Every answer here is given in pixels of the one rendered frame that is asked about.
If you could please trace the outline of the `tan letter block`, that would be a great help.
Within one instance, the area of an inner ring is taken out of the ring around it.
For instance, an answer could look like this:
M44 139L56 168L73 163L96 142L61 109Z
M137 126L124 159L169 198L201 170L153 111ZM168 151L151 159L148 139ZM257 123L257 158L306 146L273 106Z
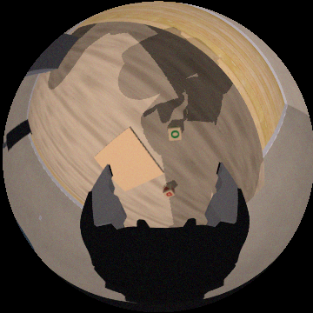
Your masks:
M179 125L168 126L169 140L182 140L182 129Z
M163 194L168 198L175 195L175 189L171 184L163 187Z

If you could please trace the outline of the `tan square mat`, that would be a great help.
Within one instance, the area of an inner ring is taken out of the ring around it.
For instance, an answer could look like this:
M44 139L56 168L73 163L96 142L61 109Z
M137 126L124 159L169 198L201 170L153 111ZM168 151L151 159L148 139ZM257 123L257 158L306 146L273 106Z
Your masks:
M163 171L129 127L95 157L104 169L109 164L112 179L124 190L161 176Z

